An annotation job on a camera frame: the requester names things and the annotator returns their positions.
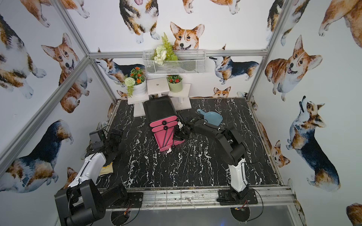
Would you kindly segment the green pencil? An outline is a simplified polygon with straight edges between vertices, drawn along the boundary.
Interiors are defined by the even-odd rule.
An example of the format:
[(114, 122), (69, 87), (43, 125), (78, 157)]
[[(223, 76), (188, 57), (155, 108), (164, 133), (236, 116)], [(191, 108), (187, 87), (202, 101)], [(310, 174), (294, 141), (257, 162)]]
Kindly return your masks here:
[(162, 147), (165, 147), (165, 140), (166, 140), (167, 133), (168, 133), (168, 127), (167, 126), (164, 126), (164, 131), (165, 131), (165, 134), (164, 134), (164, 140), (163, 140)]

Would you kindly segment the black drawer cabinet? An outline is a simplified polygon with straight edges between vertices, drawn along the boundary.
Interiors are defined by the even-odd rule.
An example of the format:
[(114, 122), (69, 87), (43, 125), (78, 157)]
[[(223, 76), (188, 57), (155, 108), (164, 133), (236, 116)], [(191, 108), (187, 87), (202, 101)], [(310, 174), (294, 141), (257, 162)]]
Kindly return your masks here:
[(148, 123), (177, 115), (171, 98), (169, 96), (145, 101), (143, 103), (143, 107)]

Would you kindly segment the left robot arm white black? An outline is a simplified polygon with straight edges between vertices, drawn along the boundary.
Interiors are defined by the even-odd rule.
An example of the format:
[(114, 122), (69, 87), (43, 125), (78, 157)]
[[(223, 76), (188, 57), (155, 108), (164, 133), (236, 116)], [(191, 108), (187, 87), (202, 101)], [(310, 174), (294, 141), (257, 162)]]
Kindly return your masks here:
[(102, 168), (120, 153), (123, 130), (112, 129), (104, 145), (85, 158), (81, 172), (67, 188), (55, 195), (59, 221), (62, 226), (88, 226), (104, 218), (106, 209), (114, 202), (128, 201), (122, 183), (101, 193), (95, 185)]

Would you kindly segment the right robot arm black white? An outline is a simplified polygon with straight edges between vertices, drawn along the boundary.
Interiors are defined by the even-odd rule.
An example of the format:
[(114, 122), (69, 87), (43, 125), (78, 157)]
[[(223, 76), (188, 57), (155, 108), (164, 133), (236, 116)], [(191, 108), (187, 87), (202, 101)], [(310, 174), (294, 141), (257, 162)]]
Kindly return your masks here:
[(179, 122), (183, 125), (176, 130), (176, 136), (187, 139), (191, 134), (200, 134), (216, 143), (216, 152), (228, 164), (231, 176), (231, 190), (240, 194), (248, 188), (246, 179), (246, 147), (243, 137), (237, 129), (221, 126), (223, 117), (216, 112), (197, 110), (198, 116), (187, 117), (178, 114)]

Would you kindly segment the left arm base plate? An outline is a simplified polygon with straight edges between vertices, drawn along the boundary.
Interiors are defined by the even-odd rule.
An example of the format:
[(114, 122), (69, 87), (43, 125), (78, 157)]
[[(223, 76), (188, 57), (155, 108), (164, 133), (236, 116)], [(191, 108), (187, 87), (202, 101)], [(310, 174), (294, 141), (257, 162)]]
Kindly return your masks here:
[(142, 192), (131, 192), (127, 194), (127, 198), (119, 199), (114, 202), (109, 209), (128, 209), (128, 208), (141, 208), (143, 201)]

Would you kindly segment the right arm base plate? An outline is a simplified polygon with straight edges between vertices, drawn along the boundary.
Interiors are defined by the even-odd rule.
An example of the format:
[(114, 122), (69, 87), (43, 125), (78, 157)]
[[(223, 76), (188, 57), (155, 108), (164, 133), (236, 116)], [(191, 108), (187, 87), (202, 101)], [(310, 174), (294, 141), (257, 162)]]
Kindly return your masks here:
[(234, 190), (219, 190), (216, 201), (219, 202), (221, 206), (258, 204), (255, 191), (247, 188), (240, 193)]

